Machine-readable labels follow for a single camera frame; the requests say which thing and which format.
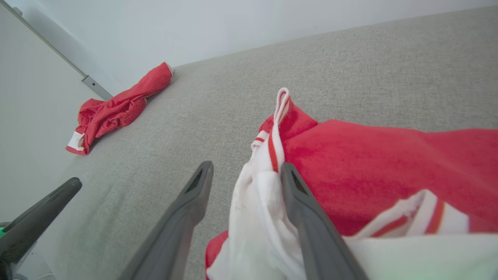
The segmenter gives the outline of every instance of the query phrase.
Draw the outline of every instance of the metal bracket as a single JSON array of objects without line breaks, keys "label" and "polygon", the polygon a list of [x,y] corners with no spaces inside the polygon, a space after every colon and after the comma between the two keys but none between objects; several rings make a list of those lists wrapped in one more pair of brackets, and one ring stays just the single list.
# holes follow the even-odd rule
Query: metal bracket
[{"label": "metal bracket", "polygon": [[87,85],[90,89],[92,89],[96,94],[98,94],[100,97],[104,99],[104,101],[107,101],[111,99],[113,96],[107,92],[99,83],[97,83],[92,77],[86,76],[82,82]]}]

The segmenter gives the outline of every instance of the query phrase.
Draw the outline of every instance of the clothing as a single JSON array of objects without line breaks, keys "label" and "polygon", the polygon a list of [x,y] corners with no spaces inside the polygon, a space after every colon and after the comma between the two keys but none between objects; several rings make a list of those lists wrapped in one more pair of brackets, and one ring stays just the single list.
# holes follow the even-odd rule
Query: clothing
[{"label": "clothing", "polygon": [[[282,97],[288,97],[287,89],[279,92],[275,114],[263,123],[251,145],[253,155],[234,190],[228,232],[207,247],[206,274],[211,280],[233,279],[236,273],[238,278],[242,274],[260,279],[305,278],[301,271],[283,265],[295,261],[295,268],[302,268],[295,228],[288,223],[282,201],[278,172],[284,161],[296,166],[338,231],[350,236],[345,241],[354,247],[360,264],[368,268],[376,261],[393,259],[387,254],[372,260],[373,251],[379,256],[382,252],[382,247],[369,247],[378,243],[376,238],[392,241],[381,242],[382,246],[400,246],[401,257],[417,258],[415,248],[435,248],[434,239],[426,235],[463,235],[444,246],[465,255],[463,244],[480,242],[481,235],[469,233],[498,232],[497,131],[422,133],[340,121],[318,123],[290,97],[285,101]],[[268,172],[270,167],[273,175],[260,179],[256,170]],[[244,209],[253,214],[244,214]],[[476,264],[477,275],[492,277],[498,264],[498,237],[482,236],[489,236],[494,248],[487,251],[487,258],[479,253],[481,248],[473,248],[473,255],[456,260],[443,254],[440,260]],[[406,259],[398,257],[398,262],[402,265]],[[419,263],[430,266],[431,260],[421,256]],[[433,272],[449,279],[455,275],[455,270],[445,268]]]},{"label": "clothing", "polygon": [[131,124],[145,108],[145,99],[166,88],[172,76],[172,70],[163,62],[150,70],[136,85],[110,100],[90,99],[85,102],[78,115],[79,126],[66,150],[88,154],[95,138]]}]

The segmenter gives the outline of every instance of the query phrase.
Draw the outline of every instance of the red garment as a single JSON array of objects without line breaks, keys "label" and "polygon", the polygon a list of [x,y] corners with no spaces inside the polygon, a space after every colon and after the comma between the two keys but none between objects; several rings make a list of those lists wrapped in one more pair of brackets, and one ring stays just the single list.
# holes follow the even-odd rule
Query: red garment
[{"label": "red garment", "polygon": [[[273,116],[259,131],[271,134],[272,126]],[[279,131],[285,161],[296,166],[341,235],[356,234],[422,189],[467,214],[471,233],[498,232],[498,130],[424,133],[318,123],[289,102]],[[209,242],[207,268],[227,236],[225,231]]]},{"label": "red garment", "polygon": [[145,99],[160,92],[171,81],[173,73],[168,65],[161,65],[150,70],[136,85],[121,92],[108,101],[90,99],[85,102],[78,115],[75,129],[77,146],[66,146],[66,150],[76,154],[88,154],[95,138],[131,124],[143,111]]}]

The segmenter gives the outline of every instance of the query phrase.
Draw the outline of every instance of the gray fabric surface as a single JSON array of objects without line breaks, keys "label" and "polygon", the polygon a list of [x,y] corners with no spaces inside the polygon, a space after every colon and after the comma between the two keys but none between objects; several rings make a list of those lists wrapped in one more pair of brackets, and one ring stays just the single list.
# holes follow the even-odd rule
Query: gray fabric surface
[{"label": "gray fabric surface", "polygon": [[215,166],[185,279],[203,279],[280,87],[311,117],[426,132],[498,128],[498,7],[365,26],[175,69],[128,127],[79,156],[83,188],[40,239],[60,280],[115,279],[204,160]]}]

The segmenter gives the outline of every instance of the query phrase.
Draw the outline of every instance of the red and white garment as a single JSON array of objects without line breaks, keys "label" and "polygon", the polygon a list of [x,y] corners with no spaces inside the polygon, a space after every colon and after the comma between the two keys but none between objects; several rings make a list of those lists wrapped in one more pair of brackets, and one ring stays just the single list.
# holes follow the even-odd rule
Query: red and white garment
[{"label": "red and white garment", "polygon": [[491,279],[498,268],[498,132],[318,123],[277,96],[206,250],[219,279],[305,279],[279,167],[293,163],[371,279]]},{"label": "red and white garment", "polygon": [[136,85],[108,101],[89,99],[80,108],[79,126],[73,132],[66,150],[75,154],[88,154],[96,138],[131,124],[145,108],[146,98],[169,85],[173,71],[163,62],[150,70]]}]

